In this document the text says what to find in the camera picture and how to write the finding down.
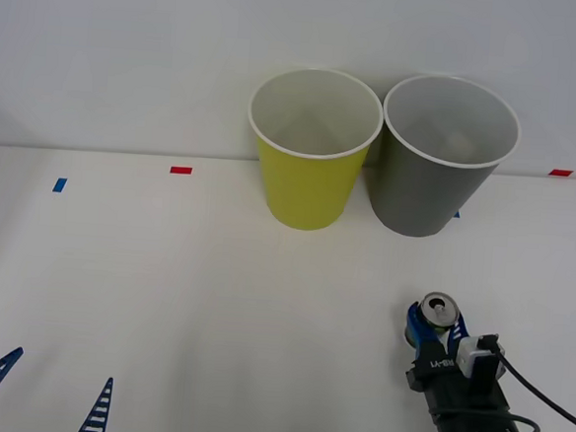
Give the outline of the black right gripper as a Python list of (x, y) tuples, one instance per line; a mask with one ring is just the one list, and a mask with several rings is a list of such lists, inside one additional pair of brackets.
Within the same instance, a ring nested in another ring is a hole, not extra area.
[[(433, 301), (414, 302), (406, 312), (405, 337), (415, 349), (415, 360), (406, 372), (408, 386), (425, 395), (431, 413), (503, 412), (510, 410), (496, 373), (498, 361), (489, 357), (473, 367), (467, 378), (452, 359), (438, 356), (440, 319)], [(462, 313), (444, 332), (441, 342), (450, 357), (458, 356), (459, 344), (468, 337)]]

